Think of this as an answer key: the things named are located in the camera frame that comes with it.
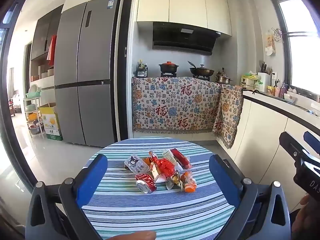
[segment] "curtain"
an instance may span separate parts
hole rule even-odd
[[[8,89],[8,98],[9,99],[12,98],[14,95],[13,70],[14,70],[14,68],[9,68],[9,72],[8,72],[7,89]]]

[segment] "metal screw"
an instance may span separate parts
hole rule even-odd
[[[277,180],[275,180],[275,181],[273,182],[273,185],[274,185],[275,187],[280,187],[280,186],[281,186],[280,182],[277,181]]]
[[[249,179],[249,178],[244,178],[244,179],[243,179],[243,183],[244,183],[244,184],[247,184],[247,185],[250,185],[250,184],[252,183],[252,180]]]
[[[43,185],[43,182],[39,181],[39,182],[37,182],[36,187],[42,187],[42,185]]]
[[[64,183],[65,184],[71,184],[73,182],[73,178],[66,178],[65,180],[64,180]]]

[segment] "red towel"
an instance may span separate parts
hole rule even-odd
[[[54,53],[56,50],[56,42],[57,42],[57,35],[52,35],[49,52],[47,56],[47,60],[49,60],[49,63],[48,63],[49,66],[54,65]]]

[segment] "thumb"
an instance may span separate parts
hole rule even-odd
[[[108,240],[155,240],[155,231],[138,231],[132,234],[113,236]]]

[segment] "blue striped tablecloth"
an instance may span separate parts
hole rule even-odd
[[[134,174],[124,169],[124,160],[131,153],[147,157],[150,150],[162,157],[164,150],[173,148],[190,157],[196,192],[167,190],[165,183],[157,183],[152,194],[139,192]],[[145,137],[111,144],[97,154],[107,156],[108,170],[82,209],[103,239],[139,230],[156,231],[157,240],[214,239],[234,210],[209,171],[212,152],[199,145]]]

